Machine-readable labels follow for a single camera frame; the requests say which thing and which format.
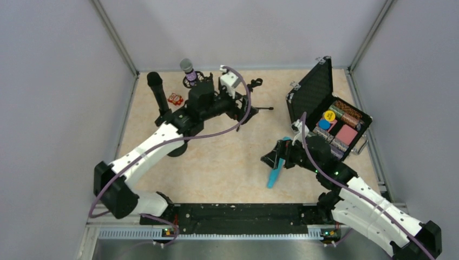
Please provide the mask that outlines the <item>teal microphone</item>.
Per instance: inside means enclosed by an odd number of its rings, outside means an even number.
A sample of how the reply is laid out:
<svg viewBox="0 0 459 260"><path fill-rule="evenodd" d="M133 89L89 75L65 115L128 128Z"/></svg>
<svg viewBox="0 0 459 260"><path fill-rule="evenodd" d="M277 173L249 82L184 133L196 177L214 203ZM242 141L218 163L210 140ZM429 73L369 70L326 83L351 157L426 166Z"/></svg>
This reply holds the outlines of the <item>teal microphone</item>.
<svg viewBox="0 0 459 260"><path fill-rule="evenodd" d="M282 138L282 140L278 140L278 141L287 141L287 140L291 140L291 138L285 136L285 137ZM270 175L268 177L268 182L267 182L267 188L268 189L273 188L274 184L278 180L278 177L280 175L280 171L281 171L281 168L283 166L284 161L285 161L284 159L281 159L280 163L278 165L278 168L277 169L271 169Z"/></svg>

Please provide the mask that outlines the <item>small black tripod stand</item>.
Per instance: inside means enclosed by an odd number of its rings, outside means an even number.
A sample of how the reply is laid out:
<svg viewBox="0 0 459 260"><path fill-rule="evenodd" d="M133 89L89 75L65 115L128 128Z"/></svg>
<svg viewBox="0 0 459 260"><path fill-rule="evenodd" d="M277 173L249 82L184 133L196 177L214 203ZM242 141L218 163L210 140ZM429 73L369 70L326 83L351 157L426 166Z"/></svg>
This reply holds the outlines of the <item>small black tripod stand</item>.
<svg viewBox="0 0 459 260"><path fill-rule="evenodd" d="M274 110L273 106L268 106L268 105L260 105L259 101L263 101L263 96L262 97L257 97L257 94L253 93L254 89L257 87L260 87L263 85L263 79L262 78L257 78L257 79L252 79L250 83L247 83L247 89L249 92L241 93L242 95L247 95L248 98L248 105L247 107L253 106L258 108L259 110L264 109L264 110ZM242 124L238 120L236 120L239 125L237 125L237 128L235 129L237 132L240 130Z"/></svg>

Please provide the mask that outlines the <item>shock mount tripod stand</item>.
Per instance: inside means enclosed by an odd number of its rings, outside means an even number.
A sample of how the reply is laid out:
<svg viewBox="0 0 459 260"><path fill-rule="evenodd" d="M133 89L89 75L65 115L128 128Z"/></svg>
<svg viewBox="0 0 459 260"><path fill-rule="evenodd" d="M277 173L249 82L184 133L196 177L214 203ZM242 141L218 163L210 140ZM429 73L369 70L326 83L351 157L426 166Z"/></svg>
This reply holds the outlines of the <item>shock mount tripod stand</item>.
<svg viewBox="0 0 459 260"><path fill-rule="evenodd" d="M215 92L212 72L210 72L207 76L201 71L186 73L182 80L182 84L188 89L198 87L199 90L205 90L209 93Z"/></svg>

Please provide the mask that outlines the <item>purple glitter microphone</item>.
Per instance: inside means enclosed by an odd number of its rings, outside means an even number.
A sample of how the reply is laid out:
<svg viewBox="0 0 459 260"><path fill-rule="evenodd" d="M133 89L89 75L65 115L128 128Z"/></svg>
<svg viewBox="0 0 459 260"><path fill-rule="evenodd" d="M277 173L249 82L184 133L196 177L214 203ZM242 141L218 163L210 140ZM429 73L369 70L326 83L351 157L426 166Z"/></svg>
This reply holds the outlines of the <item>purple glitter microphone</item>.
<svg viewBox="0 0 459 260"><path fill-rule="evenodd" d="M185 73L185 77L182 81L183 85L186 88L192 88L198 81L198 74L194 70L191 60L188 58L181 60L180 68Z"/></svg>

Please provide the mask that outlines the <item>round base microphone stand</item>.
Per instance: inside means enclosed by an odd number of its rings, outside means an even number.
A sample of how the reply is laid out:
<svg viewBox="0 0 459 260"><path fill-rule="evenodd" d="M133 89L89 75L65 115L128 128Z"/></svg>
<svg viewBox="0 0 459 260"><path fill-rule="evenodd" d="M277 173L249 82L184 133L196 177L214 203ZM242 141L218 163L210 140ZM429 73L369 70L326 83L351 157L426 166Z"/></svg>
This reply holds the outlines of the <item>round base microphone stand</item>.
<svg viewBox="0 0 459 260"><path fill-rule="evenodd" d="M162 111L155 120L155 125L158 127L154 133L158 137L158 148L163 152L167 152L169 157L179 157L183 155L188 148L188 143L184 139L188 136L190 118L186 115L185 110L178 109L172 112L170 109Z"/></svg>

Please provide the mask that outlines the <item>black microphone orange end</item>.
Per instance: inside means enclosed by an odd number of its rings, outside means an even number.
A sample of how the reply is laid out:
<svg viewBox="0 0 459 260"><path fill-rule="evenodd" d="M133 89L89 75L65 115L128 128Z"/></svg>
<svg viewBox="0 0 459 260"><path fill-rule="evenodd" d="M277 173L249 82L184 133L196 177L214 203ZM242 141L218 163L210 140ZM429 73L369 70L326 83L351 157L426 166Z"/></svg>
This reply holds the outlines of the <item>black microphone orange end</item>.
<svg viewBox="0 0 459 260"><path fill-rule="evenodd" d="M171 109L168 105L168 101L166 99L166 95L163 89L163 80L159 73L152 71L147 74L147 85L151 89L154 94L156 103L158 104L160 117L164 117L165 115L171 112Z"/></svg>

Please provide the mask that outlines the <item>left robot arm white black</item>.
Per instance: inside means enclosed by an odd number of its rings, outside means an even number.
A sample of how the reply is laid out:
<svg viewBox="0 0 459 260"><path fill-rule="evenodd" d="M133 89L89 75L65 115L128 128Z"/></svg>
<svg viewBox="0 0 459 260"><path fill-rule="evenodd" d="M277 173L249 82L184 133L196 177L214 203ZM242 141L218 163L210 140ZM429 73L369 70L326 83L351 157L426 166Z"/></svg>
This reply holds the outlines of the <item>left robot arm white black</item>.
<svg viewBox="0 0 459 260"><path fill-rule="evenodd" d="M131 213L161 216L170 205L166 196L160 192L141 195L134 191L136 183L163 157L182 155L188 141L223 135L248 121L256 112L256 108L251 105L251 92L262 83L262 79L252 80L250 84L244 85L245 95L235 93L231 96L228 90L234 89L235 85L226 85L220 81L219 94L212 94L205 110L192 108L191 100L188 100L184 107L174 113L166 112L160 116L162 123L158 130L138 147L110 164L102 161L95 166L95 201L101 202L116 219ZM217 133L199 134L206 120L221 114L227 114L237 124Z"/></svg>

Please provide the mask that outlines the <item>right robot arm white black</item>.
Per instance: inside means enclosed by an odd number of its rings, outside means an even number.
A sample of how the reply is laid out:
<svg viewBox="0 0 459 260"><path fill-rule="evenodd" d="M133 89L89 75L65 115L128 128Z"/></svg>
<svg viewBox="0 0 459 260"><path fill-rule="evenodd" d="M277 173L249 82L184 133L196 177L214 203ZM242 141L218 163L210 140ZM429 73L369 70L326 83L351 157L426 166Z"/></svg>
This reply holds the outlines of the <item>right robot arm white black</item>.
<svg viewBox="0 0 459 260"><path fill-rule="evenodd" d="M314 171L328 190L318 200L325 220L347 225L383 249L392 259L437 259L442 231L432 220L421 222L373 190L351 167L338 160L318 136L278 140L260 160L271 169L299 166Z"/></svg>

